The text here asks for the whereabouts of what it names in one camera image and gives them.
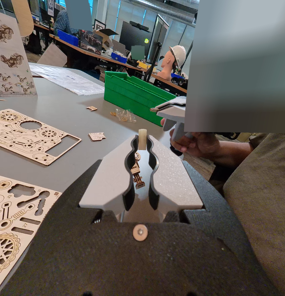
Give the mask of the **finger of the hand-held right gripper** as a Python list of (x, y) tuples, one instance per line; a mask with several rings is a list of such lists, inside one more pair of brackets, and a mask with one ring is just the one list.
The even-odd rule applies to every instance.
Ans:
[(185, 107), (166, 107), (157, 111), (156, 114), (165, 119), (163, 131), (169, 131), (174, 126), (185, 122)]
[(174, 99), (171, 99), (167, 102), (164, 102), (160, 105), (157, 105), (155, 106), (154, 108), (157, 108), (158, 109), (158, 112), (160, 110), (163, 110), (163, 109), (166, 109), (166, 108), (169, 108), (171, 106), (179, 106), (179, 107), (184, 107), (186, 106), (186, 97), (176, 97)]

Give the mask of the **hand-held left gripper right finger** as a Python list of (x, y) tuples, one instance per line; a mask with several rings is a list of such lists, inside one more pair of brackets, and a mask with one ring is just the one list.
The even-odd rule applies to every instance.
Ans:
[(148, 201), (163, 222), (167, 213), (180, 214), (183, 210), (201, 210), (201, 200), (183, 161), (153, 136), (147, 136), (148, 164), (152, 169)]

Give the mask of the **white wax piece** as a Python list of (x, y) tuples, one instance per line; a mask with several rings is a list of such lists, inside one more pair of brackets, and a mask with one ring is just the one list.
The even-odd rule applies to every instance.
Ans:
[(147, 147), (147, 130), (139, 129), (138, 131), (138, 150), (146, 150)]

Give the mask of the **person's right forearm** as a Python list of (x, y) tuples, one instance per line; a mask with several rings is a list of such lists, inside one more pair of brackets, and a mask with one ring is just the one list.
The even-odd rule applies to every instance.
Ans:
[(218, 165), (237, 168), (254, 150), (249, 142), (230, 142), (217, 140), (217, 148), (209, 159)]

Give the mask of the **small wooden gear assembly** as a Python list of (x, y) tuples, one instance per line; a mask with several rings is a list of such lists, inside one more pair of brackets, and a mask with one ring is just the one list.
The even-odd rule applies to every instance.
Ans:
[(135, 183), (136, 189), (140, 189), (145, 186), (144, 181), (142, 181), (142, 177), (140, 176), (140, 167), (138, 162), (140, 161), (141, 156), (138, 152), (135, 153), (135, 164), (131, 169), (131, 173), (133, 175), (133, 182)]

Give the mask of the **green plastic bin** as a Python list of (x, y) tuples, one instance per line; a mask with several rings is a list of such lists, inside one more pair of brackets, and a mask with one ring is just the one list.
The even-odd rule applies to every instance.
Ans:
[(163, 104), (176, 96), (152, 84), (122, 72), (105, 71), (104, 100), (131, 111), (158, 126), (161, 117), (150, 109)]

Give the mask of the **rectangular wooden puzzle piece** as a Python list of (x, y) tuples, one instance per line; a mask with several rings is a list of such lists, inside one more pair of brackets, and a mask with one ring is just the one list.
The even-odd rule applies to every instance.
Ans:
[(100, 133), (89, 133), (88, 136), (93, 142), (98, 142), (98, 141), (101, 141), (103, 139), (106, 139), (104, 133), (102, 133), (102, 132), (100, 132)]

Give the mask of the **clear plastic parts bag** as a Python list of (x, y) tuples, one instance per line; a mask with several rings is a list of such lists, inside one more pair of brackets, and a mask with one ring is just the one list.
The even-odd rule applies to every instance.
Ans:
[(115, 111), (111, 111), (110, 114), (119, 119), (119, 121), (136, 123), (136, 117), (130, 110), (126, 109), (116, 109)]

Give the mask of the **white hard hat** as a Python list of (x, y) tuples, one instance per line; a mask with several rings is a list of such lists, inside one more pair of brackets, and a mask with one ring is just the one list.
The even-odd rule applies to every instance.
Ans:
[(174, 63), (178, 69), (182, 67), (186, 60), (186, 50), (183, 46), (176, 45), (174, 47), (169, 46), (169, 50), (174, 56)]

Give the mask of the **side-on black monitor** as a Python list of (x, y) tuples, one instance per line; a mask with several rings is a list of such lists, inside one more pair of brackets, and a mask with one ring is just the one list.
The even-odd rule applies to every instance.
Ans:
[(158, 43), (160, 43), (161, 46), (163, 46), (163, 42), (164, 42), (166, 33), (169, 30), (169, 27), (170, 27), (169, 24), (163, 19), (163, 17), (157, 14), (155, 25), (153, 28), (149, 54), (148, 54), (148, 59), (150, 61), (153, 61), (153, 58), (155, 57), (155, 54), (158, 48)]

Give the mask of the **small blue parts bin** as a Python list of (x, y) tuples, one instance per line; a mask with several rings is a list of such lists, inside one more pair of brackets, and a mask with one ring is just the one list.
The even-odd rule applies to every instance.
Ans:
[(120, 52), (112, 52), (111, 53), (111, 58), (115, 61), (121, 62), (123, 64), (127, 63), (127, 57), (121, 54)]

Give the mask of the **wooden puzzle sheet round hole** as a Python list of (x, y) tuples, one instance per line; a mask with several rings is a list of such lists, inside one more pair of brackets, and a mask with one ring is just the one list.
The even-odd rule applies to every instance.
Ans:
[[(76, 139), (76, 143), (58, 156), (52, 156), (48, 153), (67, 136)], [(0, 147), (30, 160), (49, 166), (80, 142), (81, 139), (77, 136), (15, 110), (0, 110)]]

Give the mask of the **large blue parts bin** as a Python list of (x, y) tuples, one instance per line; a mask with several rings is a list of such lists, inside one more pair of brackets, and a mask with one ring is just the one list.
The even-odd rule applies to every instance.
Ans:
[(70, 45), (78, 47), (78, 38), (76, 36), (65, 33), (62, 30), (57, 30), (57, 32), (59, 39), (66, 43), (69, 43)]

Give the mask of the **grey tilted chair panel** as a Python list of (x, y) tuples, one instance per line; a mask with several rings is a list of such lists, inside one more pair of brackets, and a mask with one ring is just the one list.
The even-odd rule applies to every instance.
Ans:
[(67, 56), (54, 44), (51, 43), (41, 55), (37, 64), (64, 67), (67, 63)]

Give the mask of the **plywood chair back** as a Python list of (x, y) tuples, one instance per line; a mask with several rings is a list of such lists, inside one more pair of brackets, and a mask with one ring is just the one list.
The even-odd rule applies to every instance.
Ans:
[(33, 33), (34, 23), (27, 0), (11, 0), (21, 37), (27, 37)]

